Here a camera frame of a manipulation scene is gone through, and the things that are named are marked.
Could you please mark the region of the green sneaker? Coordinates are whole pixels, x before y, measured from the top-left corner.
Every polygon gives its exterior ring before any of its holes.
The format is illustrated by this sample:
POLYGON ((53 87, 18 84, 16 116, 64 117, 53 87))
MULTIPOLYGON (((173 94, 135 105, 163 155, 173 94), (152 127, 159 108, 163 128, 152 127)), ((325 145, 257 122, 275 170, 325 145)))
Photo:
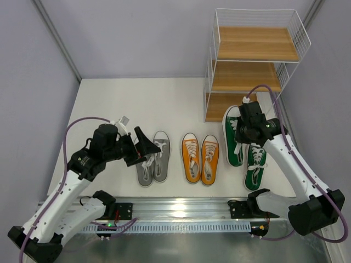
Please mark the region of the green sneaker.
POLYGON ((244 163, 242 144, 235 140, 239 117, 239 107, 230 106, 226 110, 222 120, 226 158, 228 163, 233 167, 239 167, 244 163))
POLYGON ((250 144, 247 147, 246 156, 244 186, 249 191, 256 191, 261 186, 264 169, 267 167, 267 152, 257 144, 250 144))

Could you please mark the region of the orange left sneaker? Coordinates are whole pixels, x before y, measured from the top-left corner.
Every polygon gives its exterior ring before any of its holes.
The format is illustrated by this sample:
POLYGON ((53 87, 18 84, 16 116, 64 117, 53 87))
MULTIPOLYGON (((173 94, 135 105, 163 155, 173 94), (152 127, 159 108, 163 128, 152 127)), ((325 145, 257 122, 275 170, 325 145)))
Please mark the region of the orange left sneaker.
POLYGON ((186 133, 180 145, 185 178, 188 183, 195 184, 200 180, 200 151, 195 134, 186 133))

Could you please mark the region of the orange right sneaker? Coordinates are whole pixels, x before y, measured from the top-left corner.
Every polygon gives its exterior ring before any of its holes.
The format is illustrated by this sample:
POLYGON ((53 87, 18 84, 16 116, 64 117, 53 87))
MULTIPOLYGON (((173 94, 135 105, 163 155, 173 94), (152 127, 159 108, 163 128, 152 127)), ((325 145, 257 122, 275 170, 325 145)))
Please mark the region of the orange right sneaker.
POLYGON ((216 180, 219 161, 219 143, 215 136, 207 135, 201 146, 201 181, 206 186, 211 186, 216 180))

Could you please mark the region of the grey right sneaker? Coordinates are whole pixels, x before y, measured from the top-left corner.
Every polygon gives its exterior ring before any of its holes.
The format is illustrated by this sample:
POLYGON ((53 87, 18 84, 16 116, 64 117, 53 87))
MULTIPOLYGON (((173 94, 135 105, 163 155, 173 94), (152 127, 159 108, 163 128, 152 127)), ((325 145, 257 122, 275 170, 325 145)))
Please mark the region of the grey right sneaker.
POLYGON ((155 154, 154 180, 162 183, 167 179, 169 158, 171 154, 171 144, 168 135, 164 131, 157 131, 153 138, 153 143, 160 149, 155 154))

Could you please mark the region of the aluminium mounting rail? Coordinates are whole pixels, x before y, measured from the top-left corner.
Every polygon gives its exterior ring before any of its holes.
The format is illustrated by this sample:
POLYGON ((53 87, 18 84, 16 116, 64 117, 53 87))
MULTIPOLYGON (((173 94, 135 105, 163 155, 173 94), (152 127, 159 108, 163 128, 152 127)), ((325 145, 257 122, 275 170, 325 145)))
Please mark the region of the aluminium mounting rail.
MULTIPOLYGON (((115 217, 116 203, 133 203, 133 218, 139 220, 254 220, 232 219, 230 216, 228 201, 248 201, 256 204, 253 197, 247 198, 114 198, 109 196, 98 199, 86 198, 85 202, 66 204, 59 208, 58 204, 52 204, 44 212, 42 221, 62 222, 65 215, 72 215, 79 211, 78 217, 96 213, 93 220, 113 221, 115 217)), ((278 215, 277 207, 269 208, 266 212, 278 215)))

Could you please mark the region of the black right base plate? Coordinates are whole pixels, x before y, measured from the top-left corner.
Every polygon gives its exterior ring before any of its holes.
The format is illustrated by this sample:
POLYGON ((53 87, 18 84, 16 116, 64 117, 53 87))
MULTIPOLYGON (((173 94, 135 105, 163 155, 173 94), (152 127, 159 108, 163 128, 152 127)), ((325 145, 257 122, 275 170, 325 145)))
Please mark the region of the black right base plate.
POLYGON ((248 201, 229 200, 228 206, 232 219, 279 218, 278 215, 262 211, 258 208, 258 205, 248 201))

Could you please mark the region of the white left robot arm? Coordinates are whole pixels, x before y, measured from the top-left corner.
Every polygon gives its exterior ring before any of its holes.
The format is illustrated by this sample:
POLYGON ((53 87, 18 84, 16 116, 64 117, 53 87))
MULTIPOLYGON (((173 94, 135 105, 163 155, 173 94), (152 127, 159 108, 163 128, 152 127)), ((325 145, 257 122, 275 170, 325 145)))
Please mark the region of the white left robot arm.
POLYGON ((64 160, 63 177, 57 187, 22 226, 13 226, 8 237, 19 248, 19 261, 26 255, 34 262, 54 262, 66 243, 92 221, 111 216, 116 200, 97 191, 79 210, 66 215, 74 200, 105 170, 108 162, 124 160, 127 166, 146 161, 161 150, 139 127, 134 129, 138 142, 122 122, 106 121, 87 139, 85 146, 64 160))

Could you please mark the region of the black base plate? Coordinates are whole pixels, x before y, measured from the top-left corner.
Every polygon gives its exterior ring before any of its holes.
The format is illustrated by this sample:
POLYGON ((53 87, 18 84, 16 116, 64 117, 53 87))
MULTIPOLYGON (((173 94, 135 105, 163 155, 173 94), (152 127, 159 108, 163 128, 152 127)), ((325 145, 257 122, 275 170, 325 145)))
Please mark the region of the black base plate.
POLYGON ((279 218, 278 215, 262 211, 258 208, 258 205, 248 201, 229 200, 228 206, 232 219, 279 218))
POLYGON ((115 221, 132 220, 133 217, 133 203, 116 203, 115 204, 115 221))

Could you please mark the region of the orange sneaker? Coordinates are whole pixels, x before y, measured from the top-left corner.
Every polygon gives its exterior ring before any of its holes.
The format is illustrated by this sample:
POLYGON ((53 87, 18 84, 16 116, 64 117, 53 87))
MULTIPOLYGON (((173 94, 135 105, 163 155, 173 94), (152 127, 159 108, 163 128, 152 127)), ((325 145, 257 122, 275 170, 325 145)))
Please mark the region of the orange sneaker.
POLYGON ((206 186, 211 186, 216 180, 219 161, 219 143, 215 136, 207 135, 201 146, 201 181, 206 186))
POLYGON ((200 151, 195 134, 186 133, 180 145, 185 178, 188 183, 195 184, 200 180, 200 151))

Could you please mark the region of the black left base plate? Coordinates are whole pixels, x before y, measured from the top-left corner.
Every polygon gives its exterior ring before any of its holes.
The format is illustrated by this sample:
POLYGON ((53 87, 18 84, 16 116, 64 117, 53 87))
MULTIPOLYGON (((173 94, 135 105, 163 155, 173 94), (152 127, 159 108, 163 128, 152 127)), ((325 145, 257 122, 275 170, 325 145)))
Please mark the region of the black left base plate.
POLYGON ((132 220, 133 217, 133 203, 116 203, 115 204, 115 221, 132 220))

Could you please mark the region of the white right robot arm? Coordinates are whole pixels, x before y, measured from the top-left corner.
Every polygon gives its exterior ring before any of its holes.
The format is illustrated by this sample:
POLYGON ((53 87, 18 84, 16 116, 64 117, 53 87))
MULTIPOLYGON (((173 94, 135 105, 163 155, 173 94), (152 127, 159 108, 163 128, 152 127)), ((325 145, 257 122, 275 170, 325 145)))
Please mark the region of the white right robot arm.
POLYGON ((312 171, 296 151, 281 121, 277 118, 267 120, 256 101, 245 101, 239 106, 239 112, 236 141, 258 146, 269 154, 296 195, 288 198, 264 188, 248 195, 247 201, 251 207, 288 219, 301 236, 344 220, 341 215, 345 201, 343 193, 340 190, 331 190, 312 171))

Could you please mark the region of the grey sneaker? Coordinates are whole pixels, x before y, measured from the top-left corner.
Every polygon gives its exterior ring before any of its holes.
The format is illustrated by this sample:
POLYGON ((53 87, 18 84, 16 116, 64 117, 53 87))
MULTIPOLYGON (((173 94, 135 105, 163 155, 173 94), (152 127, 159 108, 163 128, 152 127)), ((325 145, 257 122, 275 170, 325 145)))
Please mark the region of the grey sneaker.
POLYGON ((162 183, 167 179, 169 158, 171 154, 171 144, 168 135, 164 131, 157 131, 153 138, 153 143, 160 149, 155 154, 154 180, 162 183))
POLYGON ((148 187, 152 184, 154 176, 155 155, 151 155, 146 161, 136 165, 138 182, 142 187, 148 187))

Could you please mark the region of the grey left sneaker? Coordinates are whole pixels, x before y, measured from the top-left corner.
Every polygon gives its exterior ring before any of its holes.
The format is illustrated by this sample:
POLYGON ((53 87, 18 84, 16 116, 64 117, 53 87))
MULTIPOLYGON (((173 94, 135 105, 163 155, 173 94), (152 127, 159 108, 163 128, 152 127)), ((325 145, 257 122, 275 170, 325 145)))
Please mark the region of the grey left sneaker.
POLYGON ((142 187, 148 187, 152 184, 154 176, 155 155, 151 155, 146 161, 136 165, 138 182, 142 187))

